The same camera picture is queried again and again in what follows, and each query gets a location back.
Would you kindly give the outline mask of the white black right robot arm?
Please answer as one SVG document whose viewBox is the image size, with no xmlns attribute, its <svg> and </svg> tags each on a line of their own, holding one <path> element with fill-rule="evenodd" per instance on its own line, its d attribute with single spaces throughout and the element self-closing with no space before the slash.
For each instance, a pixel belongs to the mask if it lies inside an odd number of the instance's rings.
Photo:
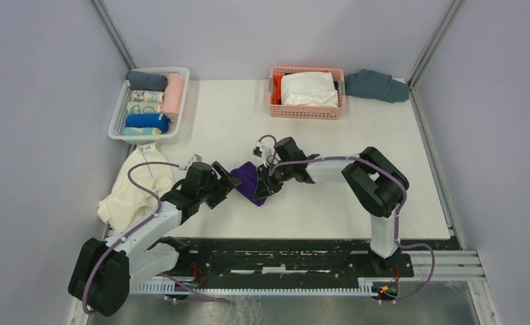
<svg viewBox="0 0 530 325">
<path fill-rule="evenodd" d="M 393 255 L 400 244 L 399 212 L 410 183 L 378 149 L 367 147 L 348 156 L 306 156 L 292 137 L 286 137 L 271 148 L 258 140 L 252 153 L 263 161 L 257 167 L 256 200 L 278 193 L 290 180 L 347 184 L 371 217 L 370 271 L 386 276 L 395 269 Z"/>
</svg>

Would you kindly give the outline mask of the cream towel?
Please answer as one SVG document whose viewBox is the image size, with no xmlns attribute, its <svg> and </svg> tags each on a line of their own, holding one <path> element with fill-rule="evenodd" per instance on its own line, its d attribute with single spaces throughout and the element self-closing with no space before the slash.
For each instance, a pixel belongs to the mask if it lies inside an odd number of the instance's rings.
<svg viewBox="0 0 530 325">
<path fill-rule="evenodd" d="M 128 178 L 130 168 L 145 162 L 150 164 L 131 173 L 136 183 L 159 197 L 168 192 L 175 183 L 170 167 L 157 164 L 167 162 L 166 157 L 158 151 L 157 144 L 138 146 L 122 165 L 111 193 L 100 201 L 97 209 L 97 216 L 117 232 L 124 231 L 157 206 L 157 201 L 151 194 L 134 186 Z"/>
</svg>

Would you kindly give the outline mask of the purple towel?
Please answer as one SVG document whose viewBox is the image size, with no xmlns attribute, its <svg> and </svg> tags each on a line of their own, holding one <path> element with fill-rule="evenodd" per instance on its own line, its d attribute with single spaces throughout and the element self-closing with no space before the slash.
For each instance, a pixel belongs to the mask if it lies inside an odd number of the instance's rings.
<svg viewBox="0 0 530 325">
<path fill-rule="evenodd" d="M 232 169 L 230 173 L 233 177 L 241 181 L 241 184 L 236 186 L 236 190 L 241 193 L 241 195 L 257 207 L 261 207 L 265 204 L 265 198 L 258 200 L 254 199 L 258 182 L 258 173 L 257 167 L 252 162 L 245 162 L 241 166 Z"/>
</svg>

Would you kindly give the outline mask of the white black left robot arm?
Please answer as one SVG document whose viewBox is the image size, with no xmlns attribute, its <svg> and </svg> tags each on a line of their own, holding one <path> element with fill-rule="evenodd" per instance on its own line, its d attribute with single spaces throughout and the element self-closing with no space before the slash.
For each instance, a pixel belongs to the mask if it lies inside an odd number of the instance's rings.
<svg viewBox="0 0 530 325">
<path fill-rule="evenodd" d="M 87 315 L 115 314 L 132 289 L 165 271 L 176 276 L 185 274 L 190 268 L 190 256 L 159 240 L 195 215 L 202 204 L 215 208 L 241 184 L 217 161 L 192 161 L 186 176 L 159 196 L 134 180 L 132 173 L 141 166 L 131 167 L 127 177 L 137 189 L 150 194 L 156 206 L 114 236 L 104 240 L 90 238 L 82 245 L 76 261 L 68 292 L 81 302 Z"/>
</svg>

